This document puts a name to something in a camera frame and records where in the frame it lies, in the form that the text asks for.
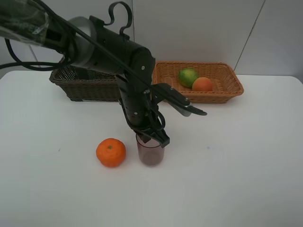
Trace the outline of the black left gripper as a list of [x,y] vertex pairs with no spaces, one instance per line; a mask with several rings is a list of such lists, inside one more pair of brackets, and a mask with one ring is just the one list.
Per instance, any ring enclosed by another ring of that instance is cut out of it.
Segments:
[[116,81],[126,122],[135,131],[137,142],[146,144],[155,140],[162,148],[169,145],[170,138],[164,130],[165,119],[159,112],[155,96],[147,88],[135,91],[134,85],[122,76],[117,75]]

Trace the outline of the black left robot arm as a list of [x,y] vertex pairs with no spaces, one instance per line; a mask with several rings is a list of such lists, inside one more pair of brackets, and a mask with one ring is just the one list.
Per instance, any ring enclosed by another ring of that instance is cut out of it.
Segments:
[[[35,71],[51,71],[71,65],[115,76],[126,122],[143,142],[169,144],[165,120],[158,103],[165,98],[161,87],[152,84],[155,59],[151,52],[124,33],[108,29],[94,16],[65,20],[40,0],[3,0],[0,3],[0,35],[13,58],[1,68],[22,66]],[[58,63],[22,61],[10,41],[41,46],[63,55]]]

